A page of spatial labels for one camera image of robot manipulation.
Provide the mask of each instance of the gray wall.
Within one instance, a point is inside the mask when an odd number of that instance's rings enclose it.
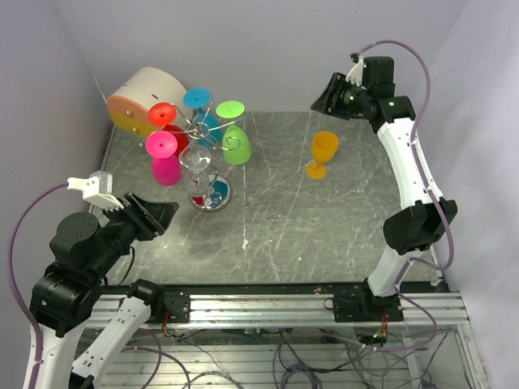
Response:
[[[68,177],[85,177],[101,161],[108,115],[101,94],[52,0],[6,0],[0,10],[0,246],[25,206]],[[85,208],[61,190],[38,205],[15,248],[15,274],[28,301],[54,258],[58,222]],[[22,387],[29,325],[0,271],[0,387]]]
[[[495,388],[517,387],[519,377],[517,15],[513,0],[467,4],[431,67],[419,130],[436,180],[458,203],[447,279],[461,290]]]
[[[215,102],[247,109],[305,111],[350,53],[384,38],[434,59],[466,0],[56,0],[107,95],[140,67],[154,66]],[[412,92],[420,67],[401,49],[372,50],[397,61],[397,91]]]

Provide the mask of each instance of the gray metal table surface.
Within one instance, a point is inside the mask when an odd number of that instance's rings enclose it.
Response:
[[[252,147],[246,164],[228,165],[220,150],[212,152],[233,188],[229,205],[213,214],[196,211],[182,185],[155,183],[142,139],[115,129],[103,167],[114,175],[114,194],[131,191],[180,204],[163,237],[136,242],[137,258],[125,284],[139,278],[159,284],[259,284],[369,276],[384,249],[383,223],[399,211],[391,165],[369,125],[317,113],[245,113],[241,127]],[[326,178],[314,181],[305,168],[321,130],[335,133],[341,145],[326,164]],[[129,261],[116,263],[110,283],[121,280]],[[418,265],[406,277],[437,279]]]

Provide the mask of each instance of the green cup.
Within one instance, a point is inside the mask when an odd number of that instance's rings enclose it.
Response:
[[[241,165],[251,158],[251,143],[247,134],[240,127],[231,124],[224,133],[222,146],[233,150],[224,150],[224,160],[231,165]]]

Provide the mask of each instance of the cable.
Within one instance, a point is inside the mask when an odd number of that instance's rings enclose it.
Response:
[[[418,155],[418,150],[416,148],[416,144],[418,142],[418,136],[417,136],[418,124],[422,120],[423,114],[425,113],[425,111],[427,109],[427,105],[429,104],[429,99],[431,97],[431,77],[429,75],[429,70],[427,69],[427,64],[425,63],[425,61],[423,61],[423,58],[420,56],[420,54],[418,54],[418,52],[416,50],[414,50],[412,47],[410,47],[406,43],[403,43],[400,41],[395,41],[395,40],[382,40],[382,41],[377,41],[375,43],[371,43],[371,44],[366,45],[363,48],[361,48],[359,53],[364,53],[377,45],[383,45],[383,44],[398,45],[400,47],[403,47],[404,49],[406,49],[407,51],[412,53],[416,57],[416,59],[418,59],[418,61],[420,62],[420,65],[423,68],[423,73],[425,75],[425,80],[426,80],[425,100],[423,101],[422,108],[418,112],[418,115],[414,119],[413,128],[411,129],[410,145],[411,145],[411,150],[413,152],[414,162],[418,168],[420,177],[422,178],[423,185],[425,186],[425,190],[429,194],[431,201],[434,203],[436,211],[440,215],[440,219],[442,221],[442,224],[444,225],[445,234],[447,235],[447,241],[448,241],[448,259],[447,259],[447,262],[445,263],[445,265],[437,266],[434,263],[430,263],[430,262],[426,261],[425,259],[412,257],[409,259],[408,263],[402,268],[401,272],[399,273],[399,275],[397,277],[397,282],[395,283],[395,284],[398,284],[401,281],[401,279],[403,278],[403,276],[404,276],[405,272],[407,271],[411,262],[418,262],[418,263],[424,264],[428,267],[432,267],[433,269],[435,269],[437,271],[443,271],[443,270],[449,269],[451,267],[451,265],[453,264],[453,260],[454,260],[454,240],[453,240],[453,232],[451,231],[450,226],[448,225],[448,221],[447,221],[447,217],[445,216],[445,212],[444,212],[443,208],[441,207],[438,199],[435,197],[434,193],[432,192],[432,188],[429,184],[429,180],[427,179],[427,175],[425,174],[425,170],[423,168],[422,162]]]
[[[232,382],[238,389],[244,389],[242,384],[239,383],[238,381],[236,381],[235,379],[233,379],[230,375],[228,374],[225,374],[225,373],[222,373],[220,371],[205,371],[203,373],[200,373],[198,374],[196,377],[194,377],[191,382],[193,383],[194,381],[196,381],[197,379],[199,378],[202,378],[202,377],[205,377],[206,375],[217,375],[218,377],[222,377],[222,378],[225,378],[227,381],[230,381]]]
[[[170,355],[168,353],[165,353],[164,351],[162,352],[159,352],[158,350],[154,350],[153,348],[148,348],[148,347],[143,347],[143,346],[131,346],[131,347],[125,347],[123,348],[121,351],[124,353],[126,351],[133,351],[133,350],[139,350],[139,351],[147,351],[149,353],[155,353],[155,354],[159,354],[162,355],[163,357],[166,357],[166,358],[169,358],[171,359],[172,361],[176,362],[177,365],[179,365],[184,374],[186,375],[186,379],[187,379],[187,387],[188,389],[191,389],[191,383],[192,381],[190,380],[189,378],[189,372],[187,371],[186,367],[177,359],[175,358],[173,355]],[[157,373],[155,373],[155,371],[152,373],[152,376],[148,379],[148,382],[151,382],[155,376],[157,375]]]
[[[137,331],[144,332],[145,334],[150,335],[153,338],[153,340],[155,340],[155,343],[157,344],[157,349],[158,349],[157,354],[159,354],[159,358],[157,360],[157,364],[155,365],[155,369],[152,372],[152,375],[149,376],[148,381],[146,381],[146,383],[143,385],[143,387],[140,388],[140,389],[146,389],[148,387],[148,385],[150,384],[150,382],[153,381],[153,379],[157,375],[157,371],[159,371],[159,367],[161,367],[162,345],[161,345],[161,341],[159,340],[159,338],[157,338],[157,335],[155,335],[155,332],[153,332],[152,330],[146,330],[146,329],[140,328]]]
[[[68,186],[68,183],[66,183],[66,182],[53,186],[52,188],[46,190],[44,193],[40,194],[34,201],[32,201],[32,203],[30,203],[27,206],[27,208],[25,208],[25,210],[20,215],[18,221],[16,222],[15,227],[13,228],[13,231],[11,233],[11,238],[9,239],[9,246],[7,248],[7,255],[6,255],[7,281],[9,282],[9,287],[11,288],[13,296],[15,297],[16,303],[18,304],[18,306],[22,310],[22,312],[24,312],[25,317],[31,323],[31,326],[34,330],[34,335],[36,338],[34,366],[32,367],[31,378],[29,379],[28,389],[34,389],[34,387],[36,386],[38,372],[40,371],[41,354],[43,353],[43,333],[41,332],[40,325],[38,324],[38,322],[36,321],[34,316],[32,316],[31,311],[25,304],[24,298],[22,297],[22,294],[19,292],[18,285],[16,284],[15,271],[13,269],[13,249],[15,247],[16,234],[18,233],[19,227],[22,224],[22,221],[24,221],[25,216],[29,213],[29,211],[31,211],[31,209],[47,195],[50,195],[51,193],[55,192],[56,190],[65,188],[67,186]]]
[[[220,365],[218,365],[218,363],[215,361],[215,359],[212,357],[212,355],[211,355],[209,352],[205,351],[203,348],[201,348],[199,345],[197,345],[197,344],[193,344],[193,343],[190,343],[190,342],[188,342],[187,340],[184,340],[184,339],[183,339],[182,337],[180,337],[180,336],[174,336],[174,338],[176,338],[176,339],[180,339],[180,340],[182,340],[184,343],[187,343],[187,344],[189,344],[190,346],[194,346],[194,347],[196,347],[196,348],[197,348],[198,350],[200,350],[202,353],[205,353],[205,354],[209,355],[209,357],[211,358],[212,363],[214,363],[214,364],[217,366],[218,369],[220,369],[221,371],[223,371],[225,374],[227,374],[227,375],[229,376],[229,373],[227,373],[227,371],[225,371],[225,369],[224,369],[223,367],[221,367]]]
[[[331,369],[320,369],[320,368],[315,368],[315,367],[310,367],[306,362],[304,362],[300,357],[299,355],[295,352],[295,350],[292,348],[292,345],[290,344],[290,342],[287,341],[287,339],[283,339],[282,342],[281,342],[281,346],[279,347],[279,349],[277,350],[277,359],[279,359],[279,362],[281,363],[281,366],[283,366],[283,368],[288,371],[290,370],[290,368],[286,367],[285,363],[282,361],[281,359],[281,348],[283,346],[283,344],[286,344],[290,351],[292,352],[292,354],[295,356],[295,358],[299,361],[299,363],[303,363],[307,369],[309,371],[312,371],[314,373],[318,373],[318,374],[328,374],[328,373],[333,373],[333,372],[336,372],[336,371],[347,371],[348,369],[342,369],[344,366],[347,366],[347,365],[351,365],[352,364],[352,361],[347,361],[345,363],[342,363],[336,367],[333,367]]]
[[[127,270],[127,272],[125,273],[124,277],[122,278],[121,282],[119,282],[117,286],[121,286],[122,283],[126,280],[126,278],[128,277],[128,275],[130,274],[131,268],[133,267],[133,263],[135,262],[135,249],[134,249],[133,246],[130,246],[130,251],[131,251],[131,261],[130,261],[130,266],[128,267],[128,270]]]
[[[348,354],[348,358],[350,359],[350,361],[352,361],[354,358],[351,356],[350,354],[350,345],[349,344],[346,344],[346,353]],[[369,385],[367,382],[366,382],[366,379],[364,378],[364,374],[362,374],[362,371],[360,371],[360,369],[352,362],[351,364],[355,370],[355,373],[357,373],[357,375],[360,377],[362,383],[364,385]]]
[[[144,384],[144,386],[142,386],[141,389],[145,389],[149,383],[155,378],[155,376],[157,375],[157,371],[159,369],[159,366],[161,365],[161,356],[164,356],[164,357],[167,357],[169,359],[171,359],[172,361],[176,362],[177,365],[179,365],[184,374],[186,375],[186,380],[187,380],[187,383],[182,387],[182,389],[191,389],[191,384],[196,381],[197,379],[200,379],[202,377],[205,377],[207,375],[217,375],[218,377],[222,377],[222,378],[225,378],[226,380],[230,381],[232,384],[234,384],[238,389],[244,389],[243,386],[241,385],[241,383],[239,383],[238,381],[236,381],[235,379],[233,379],[228,373],[226,373],[224,371],[224,373],[220,372],[220,371],[205,371],[199,375],[197,375],[196,377],[194,377],[193,379],[190,379],[189,377],[189,372],[187,371],[186,367],[180,362],[180,360],[178,360],[177,358],[175,358],[174,356],[168,354],[168,353],[165,353],[164,351],[162,351],[162,347],[161,347],[161,342],[159,341],[159,339],[157,338],[157,336],[155,335],[155,333],[151,330],[146,330],[146,329],[139,329],[139,331],[141,332],[146,332],[147,334],[149,334],[157,343],[157,348],[158,350],[154,350],[153,348],[148,348],[148,347],[141,347],[141,346],[131,346],[131,347],[125,347],[122,351],[123,352],[126,352],[126,351],[131,351],[131,350],[140,350],[140,351],[147,351],[149,353],[156,353],[156,354],[159,354],[159,360],[157,361],[157,365],[155,366],[155,370],[153,371],[152,375],[150,376],[150,378],[148,379],[148,381]],[[215,363],[215,365],[218,366],[218,364],[214,361],[214,359],[212,358],[211,354],[209,354],[208,352],[204,351],[202,348],[200,348],[201,351],[203,351],[204,353],[207,353],[212,361]]]
[[[281,345],[285,341],[285,338],[282,337],[279,343],[277,344],[276,350],[274,351],[274,356],[272,358],[272,378],[274,380],[274,384],[276,385],[276,389],[280,389],[279,384],[277,383],[276,379],[276,355],[279,353],[279,350],[281,348]],[[281,378],[281,389],[285,389],[286,384],[288,383],[288,380],[292,375],[296,373],[303,373],[305,374],[309,379],[311,383],[312,389],[322,389],[321,381],[319,378],[315,375],[315,373],[311,370],[309,370],[308,365],[306,365],[304,362],[300,361],[299,363],[296,363],[292,365],[290,368],[285,370],[283,377]]]
[[[438,350],[440,349],[441,345],[445,342],[445,339],[447,339],[448,334],[450,334],[450,331],[447,332],[447,333],[444,335],[444,337],[443,337],[443,338],[440,340],[440,342],[438,343],[438,346],[436,346],[436,350],[432,353],[432,355],[431,355],[431,359],[429,359],[429,363],[427,363],[427,367],[425,368],[423,374],[422,374],[420,377],[413,378],[413,379],[410,379],[409,381],[407,381],[406,383],[402,383],[400,386],[395,387],[395,389],[398,389],[399,387],[403,387],[403,386],[407,385],[408,383],[412,383],[413,381],[416,381],[417,379],[422,380],[422,378],[425,377],[425,375],[429,372],[429,368],[431,367],[432,362],[433,362],[434,359],[435,359],[436,353],[437,353]]]
[[[382,357],[384,357],[384,360],[385,360],[385,362],[386,362],[386,371],[387,371],[387,373],[389,374],[389,369],[391,369],[391,366],[389,365],[389,361],[388,361],[387,354],[382,353]],[[385,376],[388,375],[388,374],[385,374],[385,375],[382,376],[382,382],[380,383],[380,388],[381,388],[381,389],[384,389],[384,378],[385,378]]]
[[[186,339],[192,338],[193,336],[198,335],[200,332],[204,332],[204,331],[206,331],[206,330],[198,330],[197,332],[195,332],[194,334],[191,334],[189,336],[186,336],[186,337],[180,336],[180,337],[182,338],[182,340],[185,341]]]

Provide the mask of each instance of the red cup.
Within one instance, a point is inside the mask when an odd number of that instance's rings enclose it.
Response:
[[[163,131],[168,131],[170,134],[173,134],[173,136],[177,140],[177,150],[175,150],[174,155],[179,156],[180,153],[187,147],[189,144],[189,138],[187,138],[187,134],[183,132],[183,129],[179,126],[175,126],[174,124],[169,124],[168,126],[165,126]]]

